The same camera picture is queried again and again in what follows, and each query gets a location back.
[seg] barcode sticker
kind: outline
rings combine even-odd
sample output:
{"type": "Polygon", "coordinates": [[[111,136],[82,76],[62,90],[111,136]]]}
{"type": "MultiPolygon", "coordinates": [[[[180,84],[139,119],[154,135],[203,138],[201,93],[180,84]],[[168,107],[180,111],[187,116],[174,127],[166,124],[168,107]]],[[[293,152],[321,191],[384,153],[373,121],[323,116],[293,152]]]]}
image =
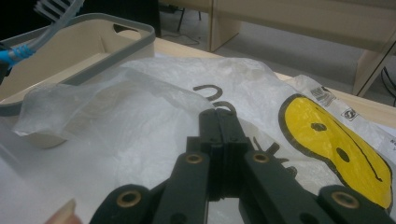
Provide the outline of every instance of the barcode sticker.
{"type": "Polygon", "coordinates": [[[312,95],[325,107],[329,106],[335,96],[324,87],[317,87],[311,90],[312,95]]]}

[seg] plastic tray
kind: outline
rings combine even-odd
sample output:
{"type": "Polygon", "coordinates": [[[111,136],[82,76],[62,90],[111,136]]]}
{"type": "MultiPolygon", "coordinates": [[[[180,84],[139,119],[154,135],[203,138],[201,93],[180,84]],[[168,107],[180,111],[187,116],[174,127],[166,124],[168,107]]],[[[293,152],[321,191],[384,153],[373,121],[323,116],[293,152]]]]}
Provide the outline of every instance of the plastic tray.
{"type": "MultiPolygon", "coordinates": [[[[3,43],[17,46],[45,29],[3,43]]],[[[42,83],[79,85],[118,63],[152,57],[154,40],[154,29],[146,24],[100,13],[75,17],[35,55],[13,67],[0,86],[0,116],[18,116],[24,95],[42,83]]]]}

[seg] yellow smiley face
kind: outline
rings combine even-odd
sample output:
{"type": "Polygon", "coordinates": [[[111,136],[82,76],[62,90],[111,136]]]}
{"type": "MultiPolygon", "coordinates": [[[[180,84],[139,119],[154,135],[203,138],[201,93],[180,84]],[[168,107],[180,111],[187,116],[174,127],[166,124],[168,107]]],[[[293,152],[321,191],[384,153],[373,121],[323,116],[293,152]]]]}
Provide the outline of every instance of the yellow smiley face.
{"type": "Polygon", "coordinates": [[[279,125],[292,146],[324,161],[344,185],[389,208],[392,173],[361,137],[310,99],[292,95],[281,106],[279,125]]]}

